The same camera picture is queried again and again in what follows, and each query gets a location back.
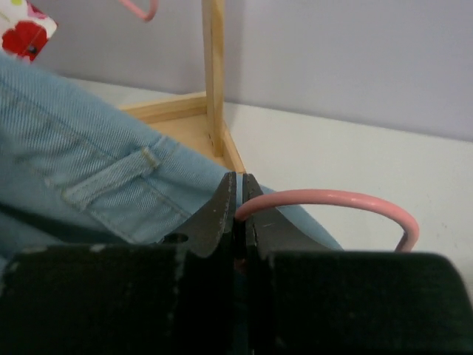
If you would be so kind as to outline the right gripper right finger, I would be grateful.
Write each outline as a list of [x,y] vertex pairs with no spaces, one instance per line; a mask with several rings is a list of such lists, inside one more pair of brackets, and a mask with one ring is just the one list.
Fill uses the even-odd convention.
[[335,251],[278,210],[245,222],[255,354],[470,354],[472,305],[438,254]]

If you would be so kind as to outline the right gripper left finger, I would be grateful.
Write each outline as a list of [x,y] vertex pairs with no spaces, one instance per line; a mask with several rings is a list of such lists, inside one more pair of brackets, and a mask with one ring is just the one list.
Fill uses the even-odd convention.
[[237,179],[152,245],[29,248],[1,280],[3,354],[226,354]]

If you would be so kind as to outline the pink wire hanger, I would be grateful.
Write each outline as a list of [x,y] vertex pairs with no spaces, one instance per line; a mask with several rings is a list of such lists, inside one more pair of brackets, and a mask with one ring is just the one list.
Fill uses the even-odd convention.
[[406,210],[378,197],[330,189],[297,189],[260,195],[243,203],[235,213],[238,221],[266,209],[292,205],[327,205],[359,209],[382,215],[396,222],[404,231],[396,251],[411,251],[420,237],[417,220]]

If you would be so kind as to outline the light blue denim skirt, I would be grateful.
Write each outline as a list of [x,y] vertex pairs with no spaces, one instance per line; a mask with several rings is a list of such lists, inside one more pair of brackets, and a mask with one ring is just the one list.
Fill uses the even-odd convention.
[[152,244],[227,170],[98,97],[1,56],[1,263],[28,247]]

